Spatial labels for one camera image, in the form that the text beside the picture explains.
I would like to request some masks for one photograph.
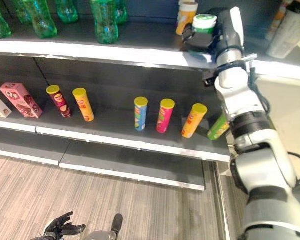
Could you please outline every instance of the gray shelf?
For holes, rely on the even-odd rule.
[[[0,55],[120,63],[150,68],[214,69],[211,56],[182,52],[181,37],[173,24],[128,22],[119,27],[119,41],[102,45],[95,37],[94,20],[55,23],[58,36],[39,39],[31,25],[17,19],[8,23],[11,37],[0,39]]]
[[[175,34],[173,24],[128,22],[119,27],[120,37],[116,44],[102,45],[95,38],[93,19],[80,19],[74,24],[62,24],[56,19],[58,36],[51,39],[39,39],[31,25],[23,25],[17,19],[8,22],[13,34],[0,39],[0,55],[147,68],[213,71],[216,67],[208,54],[183,51],[181,37]],[[300,79],[300,74],[295,74],[300,72],[300,48],[296,47],[286,59],[276,59],[266,55],[268,45],[258,31],[248,29],[245,32],[245,54],[258,54],[256,73]]]
[[[60,168],[205,190],[203,162],[109,145],[71,142]]]
[[[207,120],[192,138],[181,136],[183,119],[181,116],[172,117],[165,134],[156,132],[158,114],[149,113],[146,128],[139,132],[134,128],[133,110],[116,110],[98,108],[96,119],[85,122],[77,106],[73,107],[73,116],[63,118],[53,103],[48,102],[40,118],[24,118],[16,109],[8,118],[0,118],[0,128],[13,130],[14,124],[35,126],[38,134],[62,137],[85,142],[115,145],[145,151],[180,155],[208,161],[228,162],[230,153],[227,140],[221,137],[217,141],[209,140],[206,135],[209,129]]]
[[[0,129],[0,155],[58,165],[70,140]]]

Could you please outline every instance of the bottom shelf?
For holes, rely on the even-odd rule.
[[[58,165],[70,141],[53,136],[0,129],[0,155]]]
[[[0,155],[60,168],[205,190],[203,161],[0,129]]]
[[[202,164],[199,159],[73,141],[60,167],[204,191]]]

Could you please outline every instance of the yellow chip can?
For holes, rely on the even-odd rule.
[[[208,112],[208,108],[205,105],[200,103],[194,104],[183,126],[181,132],[182,136],[187,139],[191,138],[207,112]]]
[[[80,108],[84,120],[86,122],[93,121],[95,119],[95,115],[92,111],[87,91],[84,88],[80,87],[73,90],[72,94]]]

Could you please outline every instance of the blue chip can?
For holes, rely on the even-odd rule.
[[[146,127],[148,100],[139,96],[134,99],[134,127],[137,131],[142,131]]]

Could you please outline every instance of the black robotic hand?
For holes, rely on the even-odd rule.
[[[45,229],[44,237],[46,237],[46,239],[60,240],[63,236],[74,236],[82,233],[86,229],[86,225],[76,226],[72,225],[72,222],[66,224],[73,214],[73,211],[71,211],[53,220]]]

